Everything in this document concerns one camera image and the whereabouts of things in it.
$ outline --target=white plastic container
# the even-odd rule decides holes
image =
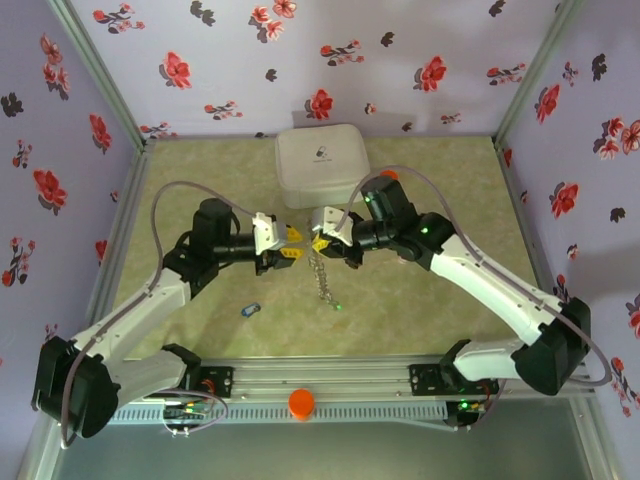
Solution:
[[[280,133],[276,137],[276,168],[289,208],[347,203],[358,182],[371,171],[362,135],[353,125]]]

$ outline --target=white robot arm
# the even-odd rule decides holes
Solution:
[[[538,392],[557,394],[589,348],[581,335],[550,312],[559,312],[588,336],[587,305],[577,298],[561,303],[509,272],[467,238],[463,241],[445,217],[418,214],[397,180],[375,177],[361,193],[372,220],[350,213],[340,226],[343,211],[318,209],[313,216],[314,249],[343,258],[352,268],[362,264],[366,251],[393,250],[460,286],[506,322],[516,334],[512,340],[461,340],[445,354],[442,374],[453,387],[465,380],[521,379]]]
[[[235,235],[232,222],[238,230]],[[54,337],[43,345],[32,406],[61,420],[64,384],[76,360],[68,426],[84,438],[98,433],[118,408],[131,401],[165,389],[194,389],[200,359],[184,347],[166,345],[142,360],[125,359],[153,328],[190,302],[226,266],[252,262],[260,275],[270,268],[289,267],[302,254],[299,249],[281,248],[300,235],[273,216],[257,213],[252,233],[239,230],[231,207],[218,199],[204,200],[192,230],[181,236],[164,256],[162,270],[136,294],[70,341]]]

